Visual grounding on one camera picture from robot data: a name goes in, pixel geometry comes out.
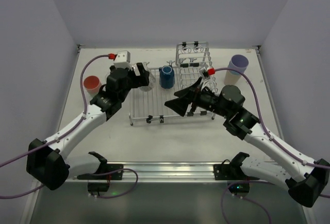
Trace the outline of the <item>white floral ceramic mug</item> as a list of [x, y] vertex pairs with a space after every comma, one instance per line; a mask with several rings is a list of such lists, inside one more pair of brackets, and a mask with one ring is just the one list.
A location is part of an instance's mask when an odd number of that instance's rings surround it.
[[149, 92], [156, 83], [156, 78], [148, 67], [147, 62], [140, 62], [133, 65], [134, 83], [143, 92]]

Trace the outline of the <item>dark blue ceramic mug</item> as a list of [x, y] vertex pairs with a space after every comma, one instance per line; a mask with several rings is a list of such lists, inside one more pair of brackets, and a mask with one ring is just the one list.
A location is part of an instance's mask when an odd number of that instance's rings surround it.
[[171, 89], [175, 84], [175, 73], [171, 66], [165, 65], [159, 68], [159, 84], [163, 89]]

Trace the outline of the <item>clear plastic tumbler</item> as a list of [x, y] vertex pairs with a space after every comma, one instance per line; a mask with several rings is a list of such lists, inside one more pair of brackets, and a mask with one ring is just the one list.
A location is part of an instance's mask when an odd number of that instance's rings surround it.
[[105, 75], [105, 79], [107, 79], [107, 77], [110, 75], [111, 71], [108, 71]]

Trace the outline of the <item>light blue plastic cup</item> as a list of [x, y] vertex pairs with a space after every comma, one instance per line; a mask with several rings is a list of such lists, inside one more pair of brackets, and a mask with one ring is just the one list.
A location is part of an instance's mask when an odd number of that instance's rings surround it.
[[230, 69], [229, 70], [229, 72], [231, 73], [231, 74], [233, 74], [233, 75], [239, 75], [239, 73], [237, 73], [237, 67], [234, 65], [234, 64], [232, 64], [232, 62], [230, 62], [229, 64], [228, 64], [228, 68]]

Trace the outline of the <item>pink plastic cup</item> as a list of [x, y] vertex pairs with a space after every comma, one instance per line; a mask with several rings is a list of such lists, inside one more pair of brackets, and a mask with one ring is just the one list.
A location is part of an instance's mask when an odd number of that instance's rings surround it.
[[86, 92], [93, 97], [99, 92], [101, 81], [97, 76], [88, 76], [83, 80], [83, 86]]

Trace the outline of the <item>lavender plastic cup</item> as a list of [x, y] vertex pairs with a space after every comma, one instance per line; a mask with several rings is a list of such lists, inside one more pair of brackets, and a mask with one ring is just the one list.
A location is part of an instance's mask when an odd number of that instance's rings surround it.
[[244, 72], [249, 65], [249, 60], [243, 55], [234, 55], [230, 60], [230, 66], [240, 72]]

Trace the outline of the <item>beige plastic cup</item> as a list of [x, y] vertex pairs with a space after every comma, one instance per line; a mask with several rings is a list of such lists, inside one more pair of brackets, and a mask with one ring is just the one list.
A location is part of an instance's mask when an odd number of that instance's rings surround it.
[[235, 71], [227, 70], [224, 78], [225, 85], [235, 85], [241, 78], [241, 74]]

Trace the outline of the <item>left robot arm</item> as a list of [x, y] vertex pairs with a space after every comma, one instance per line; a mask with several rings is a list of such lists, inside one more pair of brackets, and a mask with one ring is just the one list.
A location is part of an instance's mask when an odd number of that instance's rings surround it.
[[150, 72], [145, 63], [130, 68], [111, 67], [106, 84], [85, 106], [84, 111], [56, 134], [28, 146], [26, 171], [50, 190], [75, 176], [95, 174], [107, 163], [97, 152], [69, 159], [72, 150], [94, 129], [112, 118], [132, 89], [149, 85]]

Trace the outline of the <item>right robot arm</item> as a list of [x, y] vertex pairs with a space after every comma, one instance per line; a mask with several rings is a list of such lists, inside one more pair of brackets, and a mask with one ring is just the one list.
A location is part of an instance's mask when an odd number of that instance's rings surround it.
[[232, 160], [237, 173], [271, 182], [287, 190], [297, 203], [312, 207], [328, 183], [329, 163], [297, 151], [271, 132], [260, 118], [243, 107], [245, 98], [235, 85], [226, 85], [220, 94], [215, 94], [201, 81], [175, 92], [175, 98], [164, 105], [180, 116], [190, 107], [192, 111], [202, 108], [224, 117], [223, 125], [231, 135], [255, 146], [275, 162], [266, 165], [240, 153]]

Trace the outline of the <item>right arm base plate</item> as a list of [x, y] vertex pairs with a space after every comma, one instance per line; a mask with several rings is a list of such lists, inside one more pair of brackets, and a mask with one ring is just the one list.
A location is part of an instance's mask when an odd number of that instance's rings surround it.
[[233, 167], [230, 164], [214, 164], [213, 174], [215, 180], [239, 181], [259, 180], [257, 177], [250, 177], [243, 173], [240, 167]]

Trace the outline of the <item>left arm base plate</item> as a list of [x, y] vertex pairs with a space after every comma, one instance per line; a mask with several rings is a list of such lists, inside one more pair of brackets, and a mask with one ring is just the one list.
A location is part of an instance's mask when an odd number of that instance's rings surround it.
[[93, 175], [77, 176], [78, 180], [122, 180], [123, 164], [103, 164]]

